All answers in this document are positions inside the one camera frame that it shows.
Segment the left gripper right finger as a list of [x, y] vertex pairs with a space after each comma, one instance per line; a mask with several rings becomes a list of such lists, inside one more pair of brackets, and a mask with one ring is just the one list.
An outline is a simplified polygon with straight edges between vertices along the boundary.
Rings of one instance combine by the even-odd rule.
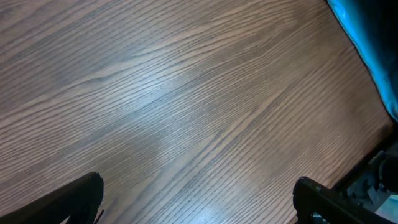
[[308, 177], [300, 177], [295, 183], [293, 205], [299, 224], [393, 224]]

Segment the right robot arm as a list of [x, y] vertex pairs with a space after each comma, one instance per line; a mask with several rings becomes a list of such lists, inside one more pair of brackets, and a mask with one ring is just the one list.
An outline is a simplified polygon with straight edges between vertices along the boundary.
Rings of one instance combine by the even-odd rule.
[[332, 191], [356, 205], [377, 213], [390, 200], [397, 201], [397, 125], [364, 156]]

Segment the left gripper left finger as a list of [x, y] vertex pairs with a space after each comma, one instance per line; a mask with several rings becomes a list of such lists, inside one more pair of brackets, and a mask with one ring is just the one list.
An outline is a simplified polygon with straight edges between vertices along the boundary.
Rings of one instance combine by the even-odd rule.
[[90, 172], [73, 182], [1, 217], [1, 223], [98, 223], [104, 180]]

